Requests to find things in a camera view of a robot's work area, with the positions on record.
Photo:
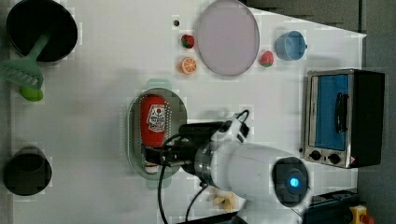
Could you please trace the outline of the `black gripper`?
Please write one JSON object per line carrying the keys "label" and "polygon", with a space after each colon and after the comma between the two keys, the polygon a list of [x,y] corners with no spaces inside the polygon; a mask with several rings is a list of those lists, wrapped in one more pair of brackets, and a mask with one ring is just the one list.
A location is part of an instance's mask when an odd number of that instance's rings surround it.
{"label": "black gripper", "polygon": [[178,133],[163,143],[163,148],[142,146],[142,151],[146,154],[145,165],[181,166],[185,172],[195,175],[197,151],[209,144],[211,136],[222,124],[222,121],[215,121],[181,125],[178,128]]}

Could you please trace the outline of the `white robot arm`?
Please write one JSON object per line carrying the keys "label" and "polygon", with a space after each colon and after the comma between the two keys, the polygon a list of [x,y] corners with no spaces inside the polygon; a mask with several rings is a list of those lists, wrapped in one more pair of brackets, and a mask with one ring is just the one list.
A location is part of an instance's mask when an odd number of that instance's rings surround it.
{"label": "white robot arm", "polygon": [[245,200],[233,223],[303,224],[313,193],[304,162],[287,151],[248,143],[239,120],[183,124],[144,158],[182,167],[203,183]]}

